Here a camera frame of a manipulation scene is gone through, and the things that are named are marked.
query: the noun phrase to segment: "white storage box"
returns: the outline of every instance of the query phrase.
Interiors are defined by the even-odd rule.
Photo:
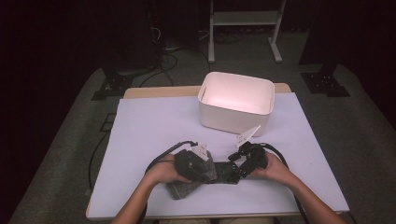
[[[260,124],[253,136],[264,133],[274,108],[274,83],[257,77],[212,72],[198,93],[203,125],[230,133],[243,133]]]

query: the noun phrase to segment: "person's right hand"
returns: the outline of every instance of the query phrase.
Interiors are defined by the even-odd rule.
[[[265,169],[259,167],[254,170],[251,175],[261,176],[267,179],[275,180],[281,184],[289,186],[292,181],[298,179],[275,155],[265,152],[265,157],[268,160],[268,165]]]

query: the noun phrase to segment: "forearm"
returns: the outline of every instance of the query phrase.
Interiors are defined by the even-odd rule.
[[[315,224],[345,223],[298,177],[294,177],[287,186],[300,201],[305,212]]]
[[[131,195],[127,203],[117,213],[116,217],[111,223],[136,223],[140,218],[149,195],[155,187],[156,183],[147,178],[143,178],[137,185],[134,193]]]

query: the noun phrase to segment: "gray cloth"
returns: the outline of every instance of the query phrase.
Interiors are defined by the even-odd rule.
[[[207,157],[209,160],[203,161],[204,163],[204,174],[209,177],[208,181],[215,180],[218,178],[216,174],[215,163],[213,162],[212,155],[207,151]],[[166,184],[169,189],[171,196],[175,200],[184,199],[194,190],[198,189],[199,186],[204,183],[201,181],[193,181],[192,183],[184,183],[181,181],[174,181],[172,183]]]

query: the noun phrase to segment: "hand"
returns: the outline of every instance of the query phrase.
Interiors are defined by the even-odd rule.
[[[265,152],[265,157],[268,160],[267,167],[265,169],[259,167],[251,175],[272,179],[286,186],[289,186],[292,181],[298,179],[277,156]]]
[[[153,184],[171,183],[175,180],[190,183],[186,177],[179,175],[175,169],[175,156],[168,154],[157,164],[151,167],[143,178],[150,180]]]

